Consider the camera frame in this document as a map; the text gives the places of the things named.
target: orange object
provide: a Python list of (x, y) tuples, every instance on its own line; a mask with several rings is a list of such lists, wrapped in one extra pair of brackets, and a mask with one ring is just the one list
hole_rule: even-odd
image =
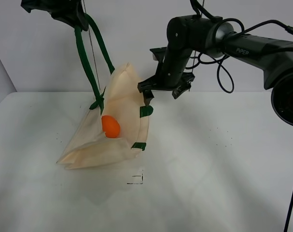
[(110, 115), (104, 115), (101, 117), (102, 130), (106, 133), (107, 138), (115, 139), (121, 132), (121, 126)]

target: cloth bag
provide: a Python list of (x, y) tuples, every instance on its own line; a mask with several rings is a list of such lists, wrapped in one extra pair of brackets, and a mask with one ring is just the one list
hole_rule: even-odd
[[(143, 94), (138, 91), (137, 86), (141, 79), (133, 66), (127, 63), (115, 70), (98, 27), (87, 14), (86, 18), (96, 35), (112, 75), (110, 83), (100, 94), (86, 56), (81, 29), (76, 27), (79, 56), (96, 101), (90, 106), (90, 110), (57, 161), (58, 164), (64, 164), (65, 169), (98, 167), (133, 159), (146, 147), (149, 115), (153, 112), (151, 106), (145, 106)], [(107, 138), (102, 132), (102, 115), (110, 115), (118, 121), (121, 127), (118, 138)]]

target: white tabletop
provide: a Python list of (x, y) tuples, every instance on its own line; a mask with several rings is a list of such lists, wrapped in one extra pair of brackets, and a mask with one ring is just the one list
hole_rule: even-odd
[(269, 92), (157, 92), (139, 157), (66, 171), (56, 161), (92, 102), (14, 93), (0, 104), (0, 232), (283, 231), (293, 127)]

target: piper logo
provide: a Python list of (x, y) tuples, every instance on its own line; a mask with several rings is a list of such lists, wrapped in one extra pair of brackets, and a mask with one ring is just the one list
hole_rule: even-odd
[(249, 51), (245, 50), (245, 49), (241, 49), (241, 48), (237, 48), (237, 52), (243, 55), (247, 55), (249, 54)]

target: robotic arm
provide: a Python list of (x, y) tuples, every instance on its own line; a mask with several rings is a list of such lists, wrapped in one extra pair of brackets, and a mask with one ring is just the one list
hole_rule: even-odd
[[(286, 26), (286, 30), (293, 34), (292, 27)], [(231, 56), (262, 69), (264, 89), (273, 88), (273, 109), (281, 119), (293, 125), (293, 42), (244, 32), (237, 34), (232, 25), (220, 17), (206, 19), (196, 14), (170, 20), (168, 46), (151, 49), (159, 62), (156, 73), (138, 85), (145, 104), (153, 98), (151, 90), (171, 90), (175, 99), (189, 90), (195, 76), (184, 70), (192, 51), (198, 51), (212, 58)]]

